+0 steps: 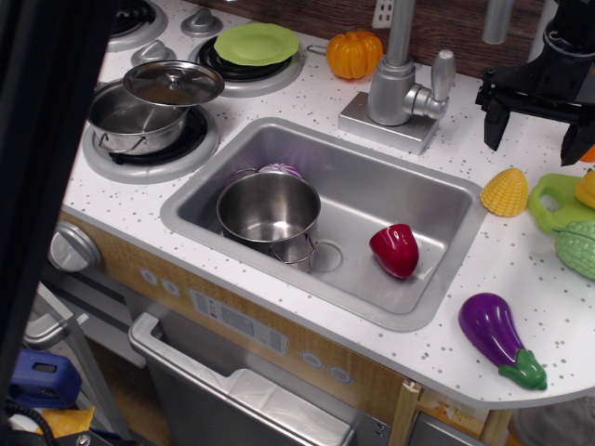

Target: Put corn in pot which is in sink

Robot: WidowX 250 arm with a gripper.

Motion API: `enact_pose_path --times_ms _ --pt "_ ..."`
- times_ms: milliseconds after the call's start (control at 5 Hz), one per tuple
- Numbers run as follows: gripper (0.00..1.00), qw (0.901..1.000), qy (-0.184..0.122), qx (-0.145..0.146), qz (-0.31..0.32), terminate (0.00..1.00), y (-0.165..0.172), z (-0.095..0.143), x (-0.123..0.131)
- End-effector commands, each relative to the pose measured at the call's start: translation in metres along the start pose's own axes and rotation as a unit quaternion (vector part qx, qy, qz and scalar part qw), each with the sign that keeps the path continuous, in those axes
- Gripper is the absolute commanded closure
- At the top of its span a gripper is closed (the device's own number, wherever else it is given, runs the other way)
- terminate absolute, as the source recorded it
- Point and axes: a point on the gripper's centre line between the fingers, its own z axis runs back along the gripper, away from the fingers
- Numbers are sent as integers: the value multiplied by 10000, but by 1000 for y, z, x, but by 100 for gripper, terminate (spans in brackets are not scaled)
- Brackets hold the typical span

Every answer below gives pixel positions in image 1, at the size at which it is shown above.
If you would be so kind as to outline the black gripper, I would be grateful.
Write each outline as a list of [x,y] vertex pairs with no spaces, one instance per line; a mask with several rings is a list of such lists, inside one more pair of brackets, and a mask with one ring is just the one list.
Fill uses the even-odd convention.
[[561,166],[575,164],[594,145],[594,62],[592,30],[549,30],[544,47],[523,65],[488,68],[476,103],[485,112],[484,143],[500,145],[511,112],[569,125],[561,148]]

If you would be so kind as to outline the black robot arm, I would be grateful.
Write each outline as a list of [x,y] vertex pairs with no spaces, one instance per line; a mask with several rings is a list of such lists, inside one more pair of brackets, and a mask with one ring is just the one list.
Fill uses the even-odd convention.
[[538,57],[487,68],[475,103],[485,112],[484,143],[497,150],[513,112],[569,125],[561,164],[575,164],[594,145],[594,3],[559,1]]

